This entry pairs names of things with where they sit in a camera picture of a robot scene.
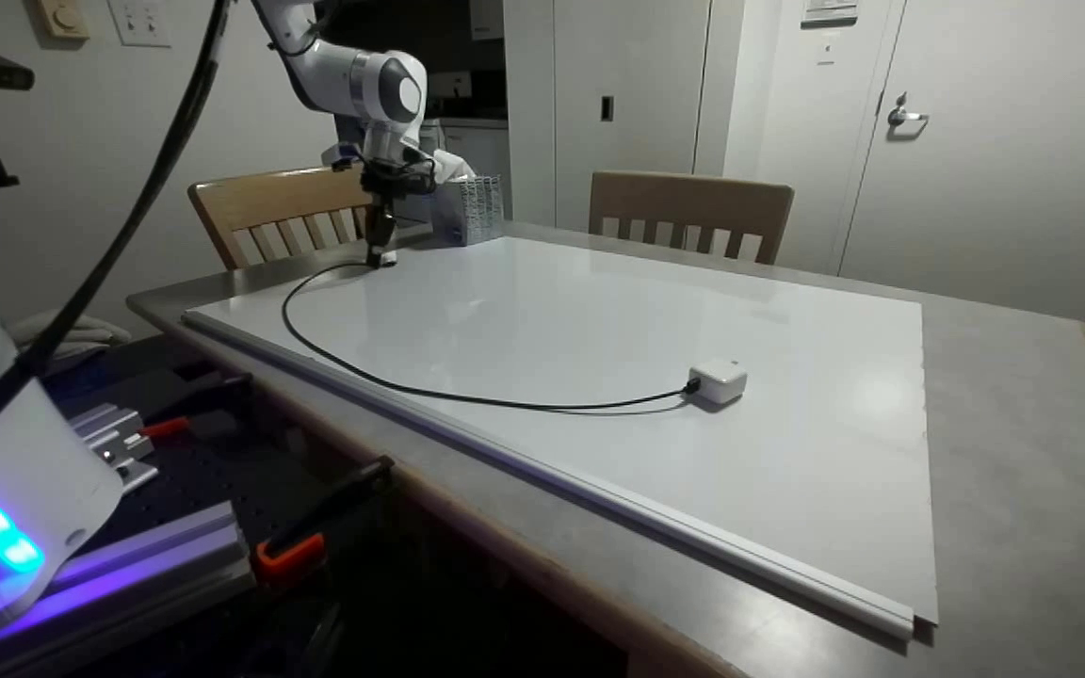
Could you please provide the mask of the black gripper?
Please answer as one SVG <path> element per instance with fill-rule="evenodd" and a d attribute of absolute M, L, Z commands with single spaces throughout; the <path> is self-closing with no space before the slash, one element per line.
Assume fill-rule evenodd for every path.
<path fill-rule="evenodd" d="M 376 198 L 365 206 L 365 265 L 397 267 L 397 198 L 431 197 L 436 187 L 432 163 L 365 163 L 361 187 Z"/>

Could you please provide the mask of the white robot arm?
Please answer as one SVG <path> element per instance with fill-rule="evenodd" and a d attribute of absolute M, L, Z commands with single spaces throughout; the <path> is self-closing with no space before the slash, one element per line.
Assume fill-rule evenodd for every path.
<path fill-rule="evenodd" d="M 422 148 L 427 64 L 404 48 L 353 48 L 323 34 L 317 0 L 252 0 L 306 111 L 336 119 L 331 168 L 353 168 L 372 197 L 365 265 L 397 265 L 397 198 L 432 187 Z"/>

